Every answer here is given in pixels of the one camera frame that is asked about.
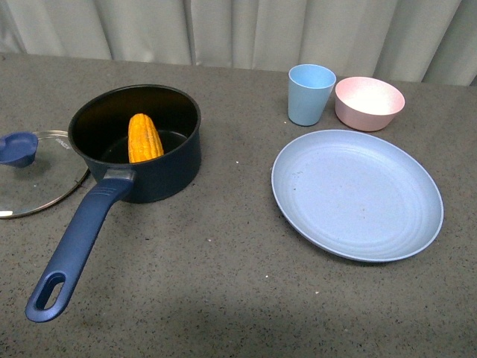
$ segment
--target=blue cup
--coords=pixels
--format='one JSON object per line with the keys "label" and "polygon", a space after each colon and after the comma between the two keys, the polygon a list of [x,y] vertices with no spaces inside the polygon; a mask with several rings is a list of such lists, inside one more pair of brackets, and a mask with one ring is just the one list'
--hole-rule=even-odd
{"label": "blue cup", "polygon": [[336,82],[335,74],[319,65],[303,64],[288,73],[288,117],[303,126],[318,123]]}

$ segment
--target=saucepan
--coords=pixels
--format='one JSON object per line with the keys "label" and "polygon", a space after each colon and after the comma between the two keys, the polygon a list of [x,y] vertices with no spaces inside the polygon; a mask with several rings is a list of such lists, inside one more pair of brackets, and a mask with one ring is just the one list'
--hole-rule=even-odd
{"label": "saucepan", "polygon": [[[164,155],[129,163],[127,129],[137,113],[150,116]],[[86,194],[26,306],[35,322],[58,317],[68,305],[108,210],[117,201],[148,203],[188,186],[200,167],[200,111],[178,89],[134,85],[104,93],[73,116],[68,129],[73,149],[97,184]],[[52,292],[61,285],[54,303]]]}

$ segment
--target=blue plate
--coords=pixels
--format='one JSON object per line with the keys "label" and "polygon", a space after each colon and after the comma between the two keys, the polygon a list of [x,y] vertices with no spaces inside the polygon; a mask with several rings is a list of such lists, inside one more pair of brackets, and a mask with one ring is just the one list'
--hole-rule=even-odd
{"label": "blue plate", "polygon": [[443,202],[409,154],[354,131],[306,134],[278,154],[275,199],[290,224],[316,246],[351,260],[411,257],[435,240]]}

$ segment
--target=gray countertop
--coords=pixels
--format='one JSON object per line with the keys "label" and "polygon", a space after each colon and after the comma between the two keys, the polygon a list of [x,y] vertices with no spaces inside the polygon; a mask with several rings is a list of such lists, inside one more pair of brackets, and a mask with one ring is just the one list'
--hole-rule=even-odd
{"label": "gray countertop", "polygon": [[66,311],[25,305],[89,176],[68,198],[0,221],[1,357],[474,357],[477,355],[477,88],[391,82],[405,109],[372,135],[434,178],[442,230],[386,264],[328,254],[284,219],[271,190],[279,151],[349,129],[332,95],[318,124],[287,118],[284,72],[3,54],[1,132],[67,131],[91,98],[130,84],[190,94],[202,112],[193,183],[152,204],[118,202]]}

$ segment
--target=corn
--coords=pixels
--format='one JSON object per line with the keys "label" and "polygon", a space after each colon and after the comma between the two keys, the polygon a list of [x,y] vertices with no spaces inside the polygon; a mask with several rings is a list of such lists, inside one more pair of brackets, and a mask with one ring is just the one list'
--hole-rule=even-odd
{"label": "corn", "polygon": [[139,113],[130,119],[127,135],[129,163],[143,162],[164,154],[154,123],[145,114]]}

